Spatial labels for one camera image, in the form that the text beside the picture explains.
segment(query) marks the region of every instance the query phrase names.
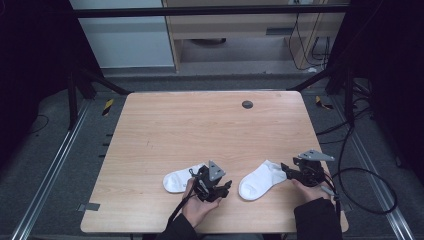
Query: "white sock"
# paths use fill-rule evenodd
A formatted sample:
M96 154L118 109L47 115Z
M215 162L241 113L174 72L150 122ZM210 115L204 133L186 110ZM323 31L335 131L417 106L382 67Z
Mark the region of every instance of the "white sock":
M206 164L201 163L193 167L168 173L163 178L163 186L165 187L166 191L170 193L184 192L187 187L187 181L191 178L191 173L189 170L193 169L193 173L197 173L197 171L199 171L203 165Z
M255 171L241 180L239 194L245 200L256 200L272 186L286 179L286 173L281 170L279 164L265 160Z

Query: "white cabinet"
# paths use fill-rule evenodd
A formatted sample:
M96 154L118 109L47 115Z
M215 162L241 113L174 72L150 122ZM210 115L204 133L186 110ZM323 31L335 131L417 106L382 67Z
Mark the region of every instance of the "white cabinet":
M74 9L162 7L161 0L71 0ZM164 17L81 18L103 70L174 67Z

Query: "floor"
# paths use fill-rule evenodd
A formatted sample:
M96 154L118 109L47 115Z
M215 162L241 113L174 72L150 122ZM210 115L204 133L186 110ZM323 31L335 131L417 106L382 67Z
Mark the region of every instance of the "floor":
M322 49L318 44L316 53ZM186 41L178 73L158 72L109 80L132 91L286 89L308 79L321 67L324 66L317 61L317 66L298 70L282 38L227 39L224 44ZM323 90L325 83L326 80L322 80L302 92L316 132L344 121L343 93L327 96ZM89 200L125 103L125 96L99 85L95 87L98 90L95 100L79 98L84 121L75 136L69 136L67 131L66 91L40 104L40 116L15 152L14 165L2 173L0 239L10 239L20 229L19 224L26 224L29 229L19 233L32 239L130 239L129 234L90 235L79 229L83 212L77 209ZM333 110L318 106L316 96ZM106 101L112 98L111 111L102 116ZM367 107L367 102L358 101L355 111ZM323 152L340 159L342 168L372 170L384 177L397 193L398 208L386 215L371 214L353 204L346 193L341 194L350 224L344 238L424 239L423 186L410 169L396 166L395 156L372 116L372 111L358 116L355 131L341 158L339 140L345 137L346 127L318 136ZM70 139L70 149L61 148L64 139ZM56 161L58 153L62 154L61 161ZM54 174L51 174L52 167L57 168ZM337 163L329 163L329 167L331 172L337 171ZM46 176L51 177L48 183ZM342 176L348 194L360 205L381 210L393 204L390 192L378 179L355 171ZM47 186L49 191L40 193L40 186ZM34 210L33 221L22 222L28 219L25 214L31 210ZM133 238L141 239L141 234L135 233ZM288 239L296 239L295 234L289 234Z

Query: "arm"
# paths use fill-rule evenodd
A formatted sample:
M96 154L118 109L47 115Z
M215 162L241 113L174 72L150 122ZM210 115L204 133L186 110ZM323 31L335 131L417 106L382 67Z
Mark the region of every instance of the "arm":
M309 188L297 180L292 182L306 200L305 204L294 209L298 239L342 239L340 222L330 195L320 186Z
M196 231L183 214L178 215L178 217L175 218L171 225L156 237L156 240L179 239L197 239Z
M188 180L183 199L189 194L193 182L193 178ZM182 213L175 218L165 231L157 236L156 240L197 239L194 228L203 221L210 211L219 206L221 200L222 198L218 198L214 202L202 202L197 196L190 197L183 206Z

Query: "table top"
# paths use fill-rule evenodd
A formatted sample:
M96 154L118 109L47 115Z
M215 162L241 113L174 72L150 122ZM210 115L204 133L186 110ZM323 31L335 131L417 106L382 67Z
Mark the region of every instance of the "table top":
M246 100L252 108L242 106ZM297 169L292 158L309 149L321 151L298 92L132 93L90 198L100 208L85 212L81 229L162 232L182 198L164 189L164 176L213 160L226 171L219 185L233 183L197 232L296 232L293 209L303 199L290 181L256 201L243 200L238 187L267 159ZM341 224L346 231L343 213Z

